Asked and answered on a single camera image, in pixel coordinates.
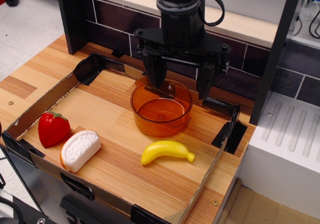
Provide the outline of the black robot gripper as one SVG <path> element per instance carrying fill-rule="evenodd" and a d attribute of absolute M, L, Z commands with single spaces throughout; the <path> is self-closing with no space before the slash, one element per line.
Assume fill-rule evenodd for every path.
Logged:
<path fill-rule="evenodd" d="M 159 89 L 165 81 L 167 62 L 198 68 L 198 99 L 208 97 L 215 74 L 226 74 L 231 47 L 207 33 L 199 16 L 161 19 L 162 27 L 138 28 L 137 54 L 151 85 Z"/>

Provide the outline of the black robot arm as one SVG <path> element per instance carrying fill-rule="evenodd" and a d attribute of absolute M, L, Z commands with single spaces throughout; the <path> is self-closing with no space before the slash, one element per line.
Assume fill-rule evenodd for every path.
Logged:
<path fill-rule="evenodd" d="M 215 0 L 225 11 L 222 0 Z M 205 26 L 215 27 L 223 19 L 205 20 L 205 0 L 156 0 L 161 14 L 159 28 L 138 28 L 137 52 L 151 85 L 160 88 L 167 76 L 167 62 L 197 68 L 198 98 L 208 97 L 215 77 L 226 74 L 231 47 L 211 36 Z"/>

